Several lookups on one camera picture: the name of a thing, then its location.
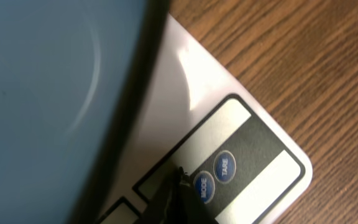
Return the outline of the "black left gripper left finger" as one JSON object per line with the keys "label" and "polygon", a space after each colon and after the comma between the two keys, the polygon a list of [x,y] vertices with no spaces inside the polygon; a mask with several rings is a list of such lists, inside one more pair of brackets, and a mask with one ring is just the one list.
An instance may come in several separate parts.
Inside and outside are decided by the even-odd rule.
{"label": "black left gripper left finger", "polygon": [[135,224],[174,224],[180,222],[179,183],[181,170],[168,174]]}

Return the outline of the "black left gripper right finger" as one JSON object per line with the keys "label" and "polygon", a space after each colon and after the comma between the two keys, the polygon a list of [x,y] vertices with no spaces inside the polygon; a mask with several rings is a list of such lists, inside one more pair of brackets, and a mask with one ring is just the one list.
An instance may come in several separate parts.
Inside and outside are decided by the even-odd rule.
{"label": "black left gripper right finger", "polygon": [[178,168],[172,196],[172,223],[217,224],[199,198],[189,175]]}

